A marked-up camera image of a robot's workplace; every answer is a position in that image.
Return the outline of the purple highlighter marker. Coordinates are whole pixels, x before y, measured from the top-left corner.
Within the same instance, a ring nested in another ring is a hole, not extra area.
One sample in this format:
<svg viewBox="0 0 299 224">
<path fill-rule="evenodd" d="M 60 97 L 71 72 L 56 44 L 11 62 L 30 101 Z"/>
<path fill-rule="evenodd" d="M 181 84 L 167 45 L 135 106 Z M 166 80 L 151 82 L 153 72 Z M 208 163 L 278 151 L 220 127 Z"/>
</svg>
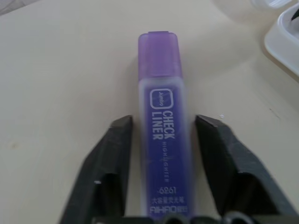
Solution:
<svg viewBox="0 0 299 224">
<path fill-rule="evenodd" d="M 138 79 L 145 214 L 155 220 L 191 217 L 191 128 L 174 33 L 139 36 Z"/>
</svg>

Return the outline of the white plastic tray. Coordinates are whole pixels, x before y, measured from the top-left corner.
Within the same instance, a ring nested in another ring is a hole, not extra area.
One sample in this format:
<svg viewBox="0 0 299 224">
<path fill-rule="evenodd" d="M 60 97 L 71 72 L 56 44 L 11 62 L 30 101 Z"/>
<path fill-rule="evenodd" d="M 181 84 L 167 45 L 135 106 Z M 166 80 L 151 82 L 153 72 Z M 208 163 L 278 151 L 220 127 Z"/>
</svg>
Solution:
<svg viewBox="0 0 299 224">
<path fill-rule="evenodd" d="M 285 9 L 264 38 L 266 50 L 299 77 L 299 0 Z"/>
</svg>

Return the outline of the clear plastic container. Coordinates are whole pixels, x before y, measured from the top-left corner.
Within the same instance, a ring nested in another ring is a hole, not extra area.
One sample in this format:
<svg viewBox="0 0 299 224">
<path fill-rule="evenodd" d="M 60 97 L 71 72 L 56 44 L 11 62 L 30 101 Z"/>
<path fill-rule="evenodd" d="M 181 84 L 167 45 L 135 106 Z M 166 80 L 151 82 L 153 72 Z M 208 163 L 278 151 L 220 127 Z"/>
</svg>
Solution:
<svg viewBox="0 0 299 224">
<path fill-rule="evenodd" d="M 280 9 L 299 0 L 250 0 L 259 9 Z"/>
</svg>

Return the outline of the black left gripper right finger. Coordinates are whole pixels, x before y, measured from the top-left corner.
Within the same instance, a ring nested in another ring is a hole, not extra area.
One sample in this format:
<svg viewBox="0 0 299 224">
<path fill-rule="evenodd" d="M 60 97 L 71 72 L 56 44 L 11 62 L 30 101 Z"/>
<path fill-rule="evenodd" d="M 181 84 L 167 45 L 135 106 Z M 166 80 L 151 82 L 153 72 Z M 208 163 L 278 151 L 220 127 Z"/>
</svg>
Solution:
<svg viewBox="0 0 299 224">
<path fill-rule="evenodd" d="M 299 224 L 299 214 L 267 168 L 229 126 L 197 115 L 195 127 L 219 224 Z"/>
</svg>

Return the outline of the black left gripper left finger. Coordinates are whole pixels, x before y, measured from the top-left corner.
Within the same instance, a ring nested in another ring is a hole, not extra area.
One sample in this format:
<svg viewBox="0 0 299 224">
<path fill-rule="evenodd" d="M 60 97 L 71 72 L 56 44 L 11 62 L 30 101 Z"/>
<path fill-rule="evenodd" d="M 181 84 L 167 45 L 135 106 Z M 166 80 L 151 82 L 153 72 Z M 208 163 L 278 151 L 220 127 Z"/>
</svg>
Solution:
<svg viewBox="0 0 299 224">
<path fill-rule="evenodd" d="M 73 224 L 91 224 L 94 217 L 122 217 L 125 213 L 133 118 L 124 116 L 109 129 L 84 161 L 73 206 Z"/>
</svg>

